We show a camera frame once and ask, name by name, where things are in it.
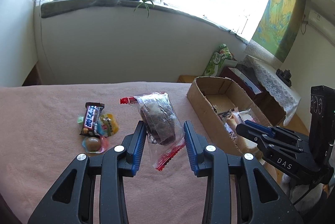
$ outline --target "white wall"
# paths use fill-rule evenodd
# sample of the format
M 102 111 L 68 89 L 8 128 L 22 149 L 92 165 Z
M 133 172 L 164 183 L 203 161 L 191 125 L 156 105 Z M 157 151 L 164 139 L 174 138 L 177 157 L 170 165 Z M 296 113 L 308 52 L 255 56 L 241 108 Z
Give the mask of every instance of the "white wall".
M 44 50 L 37 35 L 36 44 L 44 84 L 176 82 L 179 75 L 202 75 L 219 44 L 237 60 L 246 47 L 204 22 L 158 10 L 147 18 L 142 8 L 91 7 L 53 16 L 42 19 L 42 34 Z
M 312 117 L 309 112 L 311 87 L 325 85 L 335 88 L 335 46 L 307 25 L 304 35 L 299 31 L 282 66 L 284 69 L 291 71 L 292 86 L 301 95 L 297 114 L 309 129 Z
M 37 62 L 32 0 L 0 0 L 0 86 L 21 86 Z

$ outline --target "black cable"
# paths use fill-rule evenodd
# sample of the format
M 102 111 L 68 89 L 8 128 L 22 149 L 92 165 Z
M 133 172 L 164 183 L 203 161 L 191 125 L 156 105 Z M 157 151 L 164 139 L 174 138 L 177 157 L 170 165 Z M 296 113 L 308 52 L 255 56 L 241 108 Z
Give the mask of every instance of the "black cable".
M 306 17 L 306 15 L 304 14 L 304 19 L 303 19 L 303 21 L 301 22 L 301 25 L 300 25 L 300 30 L 301 30 L 301 33 L 302 33 L 303 35 L 305 34 L 305 32 L 306 32 L 306 28 L 307 28 L 307 23 L 305 23 L 305 31 L 303 32 L 302 26 L 303 26 L 303 24 L 304 24 L 305 17 Z
M 309 189 L 300 197 L 298 198 L 298 200 L 293 203 L 293 206 L 296 205 L 299 201 L 301 201 L 304 197 L 307 196 L 307 194 L 313 189 L 314 187 L 313 186 L 309 186 Z

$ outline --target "round brown candy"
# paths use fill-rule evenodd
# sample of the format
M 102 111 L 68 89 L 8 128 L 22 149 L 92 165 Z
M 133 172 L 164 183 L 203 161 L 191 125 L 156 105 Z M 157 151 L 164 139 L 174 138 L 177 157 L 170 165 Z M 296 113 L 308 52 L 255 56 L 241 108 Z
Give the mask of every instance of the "round brown candy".
M 97 151 L 101 148 L 101 141 L 96 137 L 87 138 L 85 144 L 88 151 Z

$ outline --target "bed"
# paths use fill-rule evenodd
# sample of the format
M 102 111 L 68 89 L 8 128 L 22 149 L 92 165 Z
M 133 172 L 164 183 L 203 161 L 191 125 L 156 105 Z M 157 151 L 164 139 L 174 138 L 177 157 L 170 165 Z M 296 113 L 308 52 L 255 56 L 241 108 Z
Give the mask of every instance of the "bed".
M 110 147 L 121 144 L 140 120 L 136 108 L 120 105 L 120 98 L 153 91 L 166 91 L 180 121 L 191 120 L 196 132 L 210 142 L 186 98 L 189 86 L 134 82 L 0 88 L 0 193 L 3 200 L 17 220 L 27 223 L 62 171 L 78 154 L 84 153 L 83 137 L 76 122 L 78 115 L 85 112 L 86 101 L 105 103 L 104 111 L 115 115 L 120 130 L 109 137 Z M 145 146 L 137 175 L 124 179 L 129 223 L 201 223 L 206 183 L 206 178 L 194 176 L 185 148 L 158 172 L 151 167 Z M 95 224 L 99 223 L 98 196 L 97 177 Z

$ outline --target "white lace tablecloth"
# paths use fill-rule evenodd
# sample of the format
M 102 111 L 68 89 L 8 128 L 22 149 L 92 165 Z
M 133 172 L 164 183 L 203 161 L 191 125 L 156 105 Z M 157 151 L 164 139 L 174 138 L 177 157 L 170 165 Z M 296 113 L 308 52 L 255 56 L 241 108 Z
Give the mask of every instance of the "white lace tablecloth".
M 281 79 L 279 79 L 279 77 L 277 77 L 276 69 L 272 66 L 249 55 L 247 55 L 240 63 L 254 69 L 257 79 L 279 105 L 283 107 L 286 112 L 284 126 L 287 126 L 298 107 L 301 96 L 292 88 L 292 86 L 288 87 Z

